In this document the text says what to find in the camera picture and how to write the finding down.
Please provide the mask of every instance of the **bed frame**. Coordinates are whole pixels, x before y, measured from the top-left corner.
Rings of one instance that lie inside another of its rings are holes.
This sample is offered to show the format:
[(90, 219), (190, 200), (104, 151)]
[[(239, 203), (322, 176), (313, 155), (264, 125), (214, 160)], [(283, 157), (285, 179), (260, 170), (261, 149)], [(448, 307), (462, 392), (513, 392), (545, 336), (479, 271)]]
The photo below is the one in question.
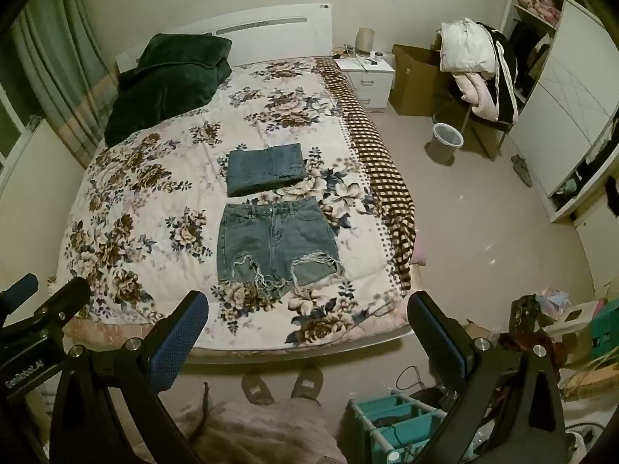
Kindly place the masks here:
[[(229, 38), (233, 43), (228, 57), (231, 67), (292, 57), (330, 55), (333, 48), (329, 3), (241, 10), (161, 32)], [(137, 66), (137, 60), (150, 39), (148, 37), (140, 45), (116, 56), (120, 73)]]

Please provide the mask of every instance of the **curtain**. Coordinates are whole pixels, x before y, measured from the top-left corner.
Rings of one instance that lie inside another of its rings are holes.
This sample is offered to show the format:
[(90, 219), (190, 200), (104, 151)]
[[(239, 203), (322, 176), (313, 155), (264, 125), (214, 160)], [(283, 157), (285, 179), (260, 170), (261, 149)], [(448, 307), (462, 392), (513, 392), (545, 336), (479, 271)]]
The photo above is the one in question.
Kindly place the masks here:
[(48, 122), (86, 167), (103, 137), (117, 80), (103, 60), (82, 0), (30, 0), (12, 35)]

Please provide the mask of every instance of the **trash can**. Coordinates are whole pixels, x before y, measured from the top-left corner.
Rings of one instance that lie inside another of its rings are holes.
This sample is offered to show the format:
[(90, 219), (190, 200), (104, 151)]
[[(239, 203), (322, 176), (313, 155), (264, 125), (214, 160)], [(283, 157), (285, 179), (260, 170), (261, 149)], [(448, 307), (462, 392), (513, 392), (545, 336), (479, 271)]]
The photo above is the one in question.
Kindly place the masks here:
[(464, 137), (458, 129), (446, 123), (436, 123), (426, 153), (434, 162), (446, 164), (463, 144)]

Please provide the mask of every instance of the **beige tile floor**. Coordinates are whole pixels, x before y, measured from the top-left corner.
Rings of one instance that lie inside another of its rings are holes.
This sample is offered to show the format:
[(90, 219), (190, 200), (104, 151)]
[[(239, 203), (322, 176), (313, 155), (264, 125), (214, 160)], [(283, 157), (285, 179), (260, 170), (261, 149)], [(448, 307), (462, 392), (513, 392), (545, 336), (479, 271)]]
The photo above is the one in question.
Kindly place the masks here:
[[(465, 147), (451, 167), (444, 167), (425, 155), (432, 130), (429, 118), (399, 117), (391, 107), (372, 116), (416, 203), (428, 256), (428, 265), (421, 269), (425, 288), (448, 316), (505, 327), (510, 302), (544, 287), (567, 291), (573, 301), (592, 297), (589, 268), (574, 227), (549, 222), (534, 190), (512, 170), (512, 153), (504, 150), (490, 162), (465, 133)], [(414, 336), (313, 362), (324, 371), (320, 400), (333, 431), (349, 398), (388, 392), (407, 365), (418, 365), (424, 381), (433, 384)], [(262, 366), (275, 399), (290, 396), (303, 364)], [(240, 381), (246, 370), (243, 365), (190, 365), (162, 398), (170, 409), (179, 407), (205, 380), (214, 402), (243, 398)], [(412, 376), (402, 381), (412, 383)]]

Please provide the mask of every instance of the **screw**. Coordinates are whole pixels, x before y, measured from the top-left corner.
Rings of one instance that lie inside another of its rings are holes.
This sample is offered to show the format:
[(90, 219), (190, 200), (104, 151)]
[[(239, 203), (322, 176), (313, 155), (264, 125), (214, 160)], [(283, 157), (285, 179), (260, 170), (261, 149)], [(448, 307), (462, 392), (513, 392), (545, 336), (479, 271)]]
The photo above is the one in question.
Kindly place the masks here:
[(490, 340), (487, 338), (476, 338), (473, 343), (481, 351), (487, 351), (491, 347)]
[(129, 351), (137, 351), (142, 345), (142, 340), (140, 338), (129, 338), (125, 342), (125, 348)]
[(74, 345), (69, 351), (69, 356), (71, 356), (71, 358), (79, 358), (82, 355), (83, 351), (84, 351), (83, 346)]
[(536, 356), (539, 356), (540, 358), (543, 358), (546, 355), (546, 349), (544, 349), (544, 347), (542, 347), (541, 345), (533, 346), (533, 352)]

